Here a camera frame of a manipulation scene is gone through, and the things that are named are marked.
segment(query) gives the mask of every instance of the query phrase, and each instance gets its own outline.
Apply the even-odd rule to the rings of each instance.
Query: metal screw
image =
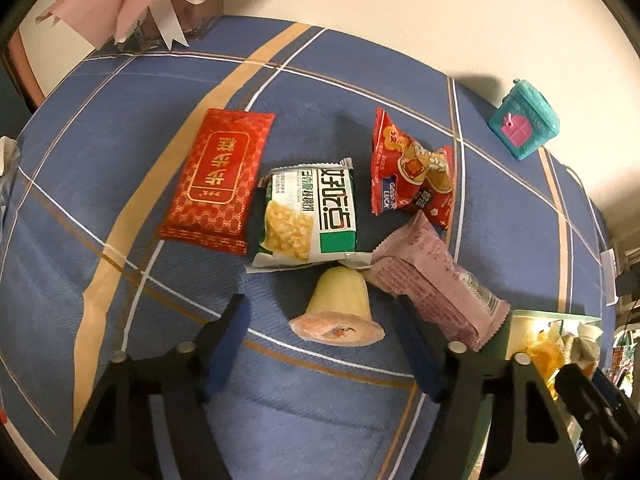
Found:
[[[127,360],[127,353],[122,350],[116,350],[111,354],[111,362],[115,364],[123,363]]]
[[[463,354],[466,352],[466,345],[461,341],[452,341],[449,343],[449,350],[454,354]]]
[[[514,361],[516,361],[519,365],[529,365],[531,364],[531,357],[529,357],[527,354],[525,354],[524,352],[518,352],[516,355],[513,356]]]
[[[175,346],[178,354],[189,354],[196,349],[196,343],[193,341],[182,341]]]

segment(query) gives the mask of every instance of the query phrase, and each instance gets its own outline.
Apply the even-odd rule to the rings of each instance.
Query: teal container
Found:
[[[560,133],[560,120],[529,81],[513,82],[514,87],[489,119],[489,127],[513,156],[522,160]]]

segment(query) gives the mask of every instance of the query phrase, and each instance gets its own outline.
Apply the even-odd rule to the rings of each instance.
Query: teal lid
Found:
[[[556,134],[560,132],[560,119],[545,97],[526,79],[514,79],[514,88],[522,95],[545,124]]]

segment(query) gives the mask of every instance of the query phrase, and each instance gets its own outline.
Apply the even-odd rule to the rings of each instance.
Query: beige wall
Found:
[[[616,234],[640,224],[640,60],[600,0],[225,0],[225,12],[375,41],[452,75],[494,104],[514,78],[529,79],[561,120],[560,136],[548,144],[552,153],[580,174]],[[53,34],[33,29],[26,23],[21,31],[47,90],[86,48],[77,40],[72,52],[64,52],[64,41],[28,45],[27,31]],[[55,34],[71,38],[68,30]],[[36,62],[45,56],[65,62],[50,69]]]

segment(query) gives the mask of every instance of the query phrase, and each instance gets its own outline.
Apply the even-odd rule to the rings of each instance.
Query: pink snack package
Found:
[[[391,233],[374,251],[365,279],[392,296],[407,294],[423,319],[450,341],[478,350],[492,338],[509,303],[453,261],[425,215]]]

